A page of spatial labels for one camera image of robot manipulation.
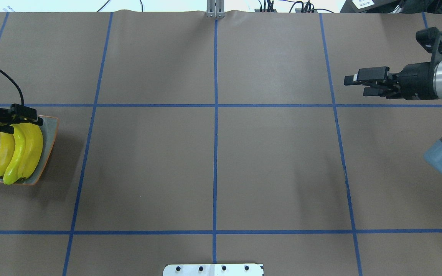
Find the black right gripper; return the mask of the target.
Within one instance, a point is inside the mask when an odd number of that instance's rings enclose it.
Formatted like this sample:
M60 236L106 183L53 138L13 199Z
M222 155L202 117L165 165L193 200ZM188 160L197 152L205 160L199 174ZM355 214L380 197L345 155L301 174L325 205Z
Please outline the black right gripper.
M436 94L432 89L430 76L430 62L421 62L406 65L396 77L389 67L361 68L357 74L344 77L344 85L383 86L366 87L363 90L365 97L382 97L386 99L405 99L408 101L435 100Z

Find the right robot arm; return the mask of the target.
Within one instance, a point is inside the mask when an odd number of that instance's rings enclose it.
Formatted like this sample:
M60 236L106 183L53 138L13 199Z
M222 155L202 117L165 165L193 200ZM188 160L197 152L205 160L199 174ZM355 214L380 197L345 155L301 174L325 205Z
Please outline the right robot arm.
M389 67L367 67L344 77L345 86L364 87L363 96L407 101L442 100L442 61L406 65L397 73ZM423 159L442 175L442 136L424 152Z

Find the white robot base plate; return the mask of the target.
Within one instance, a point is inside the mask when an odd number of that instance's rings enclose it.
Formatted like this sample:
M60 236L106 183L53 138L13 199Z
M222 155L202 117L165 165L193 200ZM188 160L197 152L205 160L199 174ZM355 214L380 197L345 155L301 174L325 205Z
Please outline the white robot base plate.
M264 267L256 263L172 264L163 276L263 276Z

